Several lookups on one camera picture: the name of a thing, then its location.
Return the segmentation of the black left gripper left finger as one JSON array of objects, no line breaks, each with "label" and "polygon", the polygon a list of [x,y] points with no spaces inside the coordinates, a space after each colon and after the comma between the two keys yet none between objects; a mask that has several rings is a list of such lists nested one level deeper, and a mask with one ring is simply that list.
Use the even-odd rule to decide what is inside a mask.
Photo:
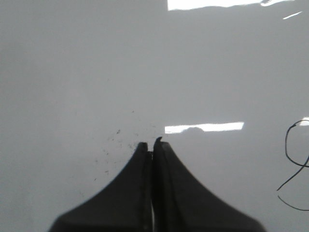
[{"label": "black left gripper left finger", "polygon": [[141,142],[101,192],[59,216],[51,232],[151,232],[152,154]]}]

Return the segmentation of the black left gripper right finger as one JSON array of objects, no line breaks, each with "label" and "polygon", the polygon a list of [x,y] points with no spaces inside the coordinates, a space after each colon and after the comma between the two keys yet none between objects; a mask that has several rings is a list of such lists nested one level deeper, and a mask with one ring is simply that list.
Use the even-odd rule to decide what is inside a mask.
[{"label": "black left gripper right finger", "polygon": [[158,137],[153,150],[152,203],[157,232],[263,232],[254,218],[205,188]]}]

